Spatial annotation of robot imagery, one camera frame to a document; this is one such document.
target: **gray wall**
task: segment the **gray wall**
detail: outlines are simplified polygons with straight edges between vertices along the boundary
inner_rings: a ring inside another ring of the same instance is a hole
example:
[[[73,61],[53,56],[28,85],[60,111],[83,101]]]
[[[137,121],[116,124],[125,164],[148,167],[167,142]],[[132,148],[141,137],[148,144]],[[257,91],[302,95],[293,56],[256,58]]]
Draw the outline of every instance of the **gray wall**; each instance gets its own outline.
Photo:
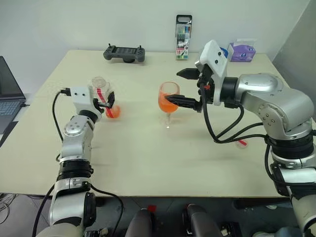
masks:
[[[273,64],[289,86],[307,94],[316,108],[316,0],[310,1]]]

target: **laptop keyboard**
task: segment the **laptop keyboard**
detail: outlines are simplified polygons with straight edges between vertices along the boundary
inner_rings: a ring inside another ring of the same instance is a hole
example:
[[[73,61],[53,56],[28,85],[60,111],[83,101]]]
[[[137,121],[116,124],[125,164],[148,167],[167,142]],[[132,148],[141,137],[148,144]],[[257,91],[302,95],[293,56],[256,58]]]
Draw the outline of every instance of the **laptop keyboard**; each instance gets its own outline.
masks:
[[[0,116],[12,115],[19,104],[19,101],[0,102]]]

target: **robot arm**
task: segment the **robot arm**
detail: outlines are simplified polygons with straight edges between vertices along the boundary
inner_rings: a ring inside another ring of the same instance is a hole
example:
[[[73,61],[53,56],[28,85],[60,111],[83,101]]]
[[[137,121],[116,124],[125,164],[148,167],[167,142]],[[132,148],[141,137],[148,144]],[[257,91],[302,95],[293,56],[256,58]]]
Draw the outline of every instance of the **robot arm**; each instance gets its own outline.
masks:
[[[267,132],[267,155],[272,147],[273,174],[268,167],[269,176],[277,191],[291,198],[302,232],[316,231],[316,153],[311,121],[314,105],[310,98],[284,86],[271,74],[226,77],[227,59],[214,40],[205,45],[195,65],[197,69],[184,69],[177,75],[198,80],[200,101],[183,95],[166,98],[198,112],[203,106],[207,110],[205,103],[219,106],[223,102],[225,107],[243,106],[255,113]]]
[[[64,128],[64,141],[59,157],[59,172],[49,210],[50,226],[38,237],[79,237],[96,218],[94,193],[89,192],[91,140],[95,123],[104,112],[93,99],[91,87],[66,89],[77,110]]]

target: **black cable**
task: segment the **black cable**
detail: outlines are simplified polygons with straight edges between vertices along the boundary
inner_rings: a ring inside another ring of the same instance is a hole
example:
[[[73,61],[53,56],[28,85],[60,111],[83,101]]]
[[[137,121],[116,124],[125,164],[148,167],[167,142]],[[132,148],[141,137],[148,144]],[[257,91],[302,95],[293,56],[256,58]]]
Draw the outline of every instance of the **black cable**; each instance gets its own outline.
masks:
[[[61,132],[60,132],[60,129],[59,129],[59,126],[58,126],[58,122],[57,122],[57,119],[56,119],[56,114],[55,114],[55,104],[56,104],[56,100],[57,100],[59,95],[60,95],[60,91],[55,95],[55,98],[54,98],[54,101],[53,101],[53,105],[52,105],[52,112],[53,112],[53,118],[54,118],[54,121],[55,121],[55,125],[56,125],[56,128],[57,128],[60,140],[63,141],[64,138],[61,135]]]
[[[226,129],[224,129],[222,132],[220,132],[217,135],[217,138],[220,138],[221,136],[223,136],[224,134],[226,134],[228,131],[230,131],[233,127],[235,127],[242,119],[245,110],[243,109],[242,105],[238,105],[239,109],[240,109],[240,114],[238,116],[238,118],[235,120],[235,122],[233,122],[231,125],[229,125]]]
[[[265,152],[265,169],[266,169],[268,177],[273,182],[281,184],[281,185],[285,185],[285,186],[311,186],[311,185],[315,186],[316,185],[316,183],[313,183],[313,182],[309,182],[309,183],[287,183],[287,182],[283,182],[283,181],[275,179],[274,176],[270,173],[270,170],[269,170],[269,162],[268,162],[269,151],[270,151],[270,145],[267,145],[266,152]]]
[[[238,131],[238,132],[235,133],[233,136],[231,136],[231,137],[225,139],[224,141],[229,142],[231,139],[233,139],[233,138],[235,138],[235,137],[241,135],[241,134],[244,133],[245,131],[247,131],[247,130],[253,128],[253,127],[258,127],[258,126],[262,126],[262,125],[263,125],[262,122],[258,122],[258,123],[251,124],[251,125],[249,125],[249,126],[247,126],[247,127],[244,127],[242,130]]]
[[[3,224],[10,215],[10,205],[18,194],[0,194],[0,212],[6,210],[6,215],[0,220],[0,225]]]
[[[265,138],[266,136],[263,135],[263,134],[252,134],[252,135],[246,135],[246,136],[243,136],[243,137],[238,137],[238,138],[235,138],[233,139],[234,137],[238,136],[239,134],[245,132],[246,130],[250,129],[251,126],[253,126],[254,124],[250,125],[246,128],[244,128],[243,130],[239,131],[238,133],[234,134],[233,136],[231,136],[230,138],[228,139],[225,139],[223,141],[219,140],[217,138],[217,136],[215,135],[214,131],[213,131],[213,128],[209,122],[209,118],[208,118],[208,112],[207,112],[207,104],[206,104],[206,95],[205,95],[205,90],[204,90],[204,84],[201,83],[200,84],[200,91],[201,91],[201,97],[202,97],[202,106],[203,106],[203,114],[204,114],[204,120],[205,120],[205,123],[206,123],[206,127],[208,129],[208,132],[211,134],[211,137],[213,138],[213,140],[216,142],[216,143],[220,143],[220,144],[223,144],[223,143],[229,143],[229,142],[235,142],[235,141],[239,141],[241,139],[247,139],[247,138],[252,138],[252,137],[262,137],[262,138]]]
[[[114,236],[114,233],[115,233],[115,231],[117,230],[118,225],[119,225],[119,222],[120,222],[120,219],[121,219],[121,217],[122,217],[122,215],[123,215],[123,210],[124,210],[123,201],[119,198],[119,196],[117,196],[117,195],[115,195],[115,194],[111,194],[111,193],[109,193],[109,192],[105,192],[105,191],[99,190],[99,189],[97,189],[96,187],[94,187],[92,184],[91,184],[91,188],[92,188],[94,191],[97,191],[98,193],[113,196],[113,197],[115,197],[115,198],[120,202],[120,214],[119,214],[119,217],[118,217],[118,221],[117,221],[117,223],[115,224],[115,227],[114,227],[113,232],[112,232],[112,234],[111,234],[111,237],[112,237],[112,236]]]
[[[59,162],[60,153],[56,156],[56,161]]]
[[[35,218],[35,221],[34,221],[34,225],[33,225],[33,232],[32,232],[32,237],[35,237],[36,236],[36,232],[38,230],[38,223],[39,223],[39,220],[40,220],[40,214],[41,214],[41,211],[43,210],[44,208],[44,205],[48,199],[48,196],[50,195],[50,193],[53,191],[54,189],[54,186],[51,186],[51,188],[48,190],[47,194],[45,195],[43,201],[41,202],[40,204],[40,207],[39,207],[39,210],[38,210],[38,213],[36,214],[36,218]]]
[[[43,196],[40,196],[40,195],[26,195],[26,196],[28,196],[31,199],[35,199],[35,200],[44,198]]]

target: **cable connector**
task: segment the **cable connector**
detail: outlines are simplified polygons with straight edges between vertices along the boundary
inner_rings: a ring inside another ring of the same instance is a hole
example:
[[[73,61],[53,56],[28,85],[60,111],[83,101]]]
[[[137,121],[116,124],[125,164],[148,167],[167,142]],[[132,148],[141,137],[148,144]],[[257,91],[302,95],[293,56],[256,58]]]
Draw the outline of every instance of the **cable connector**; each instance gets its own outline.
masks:
[[[60,93],[65,94],[67,96],[71,96],[70,88],[65,88],[63,90],[60,90]]]
[[[20,105],[21,108],[28,107],[28,106],[30,106],[30,105],[27,105],[27,104],[24,104],[24,103]]]

